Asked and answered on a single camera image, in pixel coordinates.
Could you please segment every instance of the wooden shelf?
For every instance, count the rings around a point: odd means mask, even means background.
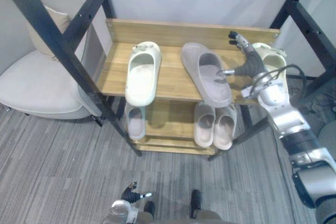
[[[146,135],[194,137],[195,103],[156,100],[146,108]]]
[[[149,137],[134,141],[141,151],[213,155],[216,148],[201,148],[193,139]]]
[[[138,20],[107,19],[113,45],[98,81],[105,95],[124,96],[128,61],[134,45],[154,41],[160,46],[162,62],[154,102],[146,107],[146,136],[134,141],[141,151],[213,155],[216,148],[201,148],[194,142],[194,108],[202,98],[181,62],[181,49],[187,42],[198,42],[215,51],[226,69],[245,62],[237,47],[229,44],[228,34],[234,30],[250,42],[271,44],[277,29],[229,27]],[[233,102],[245,101],[240,94],[251,80],[247,77],[227,78]]]
[[[132,47],[142,41],[156,42],[161,49],[162,63],[159,72],[156,98],[179,101],[201,101],[202,98],[181,62],[181,48],[186,42],[199,42],[214,50],[225,68],[235,68],[244,63],[244,55],[229,44],[231,30],[246,36],[251,42],[272,43],[277,29],[226,27],[183,23],[142,22],[107,19],[113,46],[98,81],[98,88],[105,95],[124,95],[127,68]],[[239,104],[253,104],[240,94],[250,83],[248,77],[228,77],[233,100]]]
[[[98,82],[98,88],[105,95],[123,96],[127,79],[129,56],[134,44],[117,42],[113,44]],[[162,63],[160,66],[156,98],[179,101],[201,101],[200,93],[181,62],[181,47],[160,46]],[[224,61],[226,68],[235,68],[244,63],[244,56],[237,50],[214,50]],[[253,104],[244,100],[240,91],[250,82],[248,77],[227,78],[232,89],[234,102]]]

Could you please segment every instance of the beige slipper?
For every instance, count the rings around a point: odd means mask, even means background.
[[[125,105],[128,135],[132,140],[139,140],[146,134],[145,107],[134,107],[128,102]]]
[[[214,145],[221,150],[228,150],[236,132],[237,111],[233,104],[216,109]]]
[[[272,48],[264,43],[254,43],[253,47],[260,55],[263,63],[268,71],[273,71],[282,68],[287,65],[285,57],[287,56],[285,51],[281,49]],[[275,76],[277,72],[271,73],[271,76]],[[279,75],[279,80],[282,81],[285,92],[288,92],[286,70]]]
[[[215,108],[199,102],[194,112],[194,139],[200,147],[212,145],[214,140]]]

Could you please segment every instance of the beige pillow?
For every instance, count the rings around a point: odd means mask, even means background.
[[[51,18],[55,22],[55,24],[58,27],[58,29],[60,30],[60,32],[64,33],[64,31],[67,29],[67,27],[70,24],[69,15],[66,14],[66,13],[57,12],[57,11],[51,9],[50,7],[47,7],[47,6],[45,6],[45,8],[47,9],[49,15],[51,16]],[[31,26],[31,24],[29,22],[27,22],[27,28],[28,28],[30,39],[33,42],[35,48],[37,50],[39,50],[40,52],[46,54],[46,55],[50,55],[53,60],[57,60],[57,58],[55,57],[53,52],[44,43],[44,41],[37,34],[35,29]]]

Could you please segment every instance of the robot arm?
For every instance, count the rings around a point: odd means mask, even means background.
[[[336,219],[336,162],[316,136],[301,113],[289,102],[288,90],[268,73],[253,45],[242,35],[231,32],[230,44],[245,54],[244,65],[223,70],[218,75],[250,76],[253,85],[242,91],[244,98],[257,98],[267,113],[268,121],[289,154],[294,174],[292,179],[301,201],[317,208],[317,221]]]

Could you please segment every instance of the gray slipper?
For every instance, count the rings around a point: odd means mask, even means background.
[[[125,105],[128,135],[132,140],[139,140],[146,134],[145,107],[134,107],[128,102]]]
[[[214,141],[215,109],[205,102],[199,102],[194,111],[194,139],[200,147],[206,148]]]
[[[232,101],[226,79],[216,73],[223,68],[222,60],[213,51],[199,43],[190,42],[182,47],[182,63],[194,81],[204,102],[215,108],[228,106]]]

